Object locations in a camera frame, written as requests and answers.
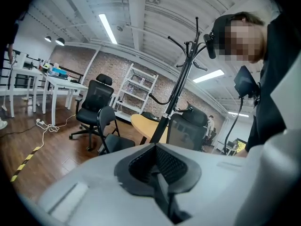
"yellow and black tape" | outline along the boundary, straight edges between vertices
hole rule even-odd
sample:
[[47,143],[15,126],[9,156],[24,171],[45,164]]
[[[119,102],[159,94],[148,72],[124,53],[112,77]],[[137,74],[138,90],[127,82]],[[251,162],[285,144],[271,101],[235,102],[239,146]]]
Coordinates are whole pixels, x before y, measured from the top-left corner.
[[22,162],[22,164],[18,167],[18,169],[15,171],[14,175],[11,178],[11,182],[14,182],[16,180],[16,178],[18,177],[18,174],[20,173],[20,171],[25,167],[25,165],[27,164],[27,162],[33,157],[33,155],[36,153],[37,150],[39,150],[41,147],[37,146],[36,148],[34,148],[34,150],[32,151],[32,153],[30,153],[26,159]]

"person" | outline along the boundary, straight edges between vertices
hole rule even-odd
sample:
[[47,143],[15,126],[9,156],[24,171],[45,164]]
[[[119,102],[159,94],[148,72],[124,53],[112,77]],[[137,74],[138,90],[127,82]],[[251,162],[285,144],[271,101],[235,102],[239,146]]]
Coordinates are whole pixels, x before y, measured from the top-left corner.
[[206,139],[210,139],[211,133],[213,132],[214,129],[214,120],[213,120],[213,115],[209,116],[208,120],[208,127],[207,127],[207,132],[206,132]]
[[300,49],[300,34],[285,14],[280,13],[268,26],[248,12],[224,15],[213,26],[217,52],[236,55],[238,60],[263,61],[260,73],[260,97],[254,101],[253,125],[244,150],[237,156],[246,157],[256,145],[263,145],[271,136],[285,130],[285,123],[270,94],[283,79]]
[[[20,17],[15,21],[13,25],[11,25],[8,29],[8,31],[5,32],[4,38],[2,40],[2,45],[1,45],[1,55],[0,55],[0,76],[2,75],[2,69],[4,66],[4,53],[6,50],[6,47],[8,45],[8,58],[9,58],[9,63],[13,63],[13,44],[15,42],[16,34],[19,29],[19,22],[24,20],[25,14],[27,10],[22,12]],[[8,125],[7,121],[3,121],[0,118],[0,130],[4,129]]]

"ceiling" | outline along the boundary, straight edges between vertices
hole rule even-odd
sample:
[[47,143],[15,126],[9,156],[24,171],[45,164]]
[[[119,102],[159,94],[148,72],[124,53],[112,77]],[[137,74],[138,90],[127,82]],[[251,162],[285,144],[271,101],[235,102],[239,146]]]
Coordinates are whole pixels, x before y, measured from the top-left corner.
[[[196,16],[200,32],[209,33],[216,18],[239,11],[255,12],[267,23],[271,18],[269,0],[35,0],[29,14],[47,27],[50,35],[63,37],[66,44],[100,48],[175,80],[179,74],[175,66],[183,63],[184,56],[167,36],[183,45],[195,37]],[[111,43],[98,14],[106,15],[118,45]],[[262,68],[262,62],[249,65],[212,60],[206,51],[197,61],[208,72],[193,66],[186,88],[221,113],[237,112],[239,108],[233,79],[240,66],[246,65],[256,81]],[[198,84],[192,82],[217,69],[225,75]],[[252,110],[252,101],[246,100],[242,112]]]

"chair armrest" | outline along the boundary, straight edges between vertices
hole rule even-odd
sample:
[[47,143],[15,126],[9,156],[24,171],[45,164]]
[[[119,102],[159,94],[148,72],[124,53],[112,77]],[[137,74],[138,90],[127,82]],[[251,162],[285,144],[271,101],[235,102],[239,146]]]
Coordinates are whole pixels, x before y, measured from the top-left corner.
[[77,114],[79,112],[79,104],[80,102],[83,100],[83,97],[76,97],[75,101],[76,101],[76,110],[75,110],[75,114]]

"chair base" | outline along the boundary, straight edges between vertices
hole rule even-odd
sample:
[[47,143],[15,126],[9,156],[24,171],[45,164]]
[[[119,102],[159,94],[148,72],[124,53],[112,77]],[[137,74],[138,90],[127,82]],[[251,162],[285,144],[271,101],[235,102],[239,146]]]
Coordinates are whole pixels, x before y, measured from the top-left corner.
[[92,147],[92,134],[94,135],[97,135],[97,136],[100,136],[99,133],[96,131],[97,130],[97,127],[94,127],[94,126],[86,126],[84,124],[81,124],[79,126],[79,128],[85,128],[84,130],[79,130],[77,132],[74,132],[74,133],[71,133],[69,135],[69,139],[73,139],[73,136],[74,135],[80,135],[80,134],[86,134],[88,133],[89,134],[89,145],[87,146],[86,150],[88,152],[92,151],[94,149],[94,147]]

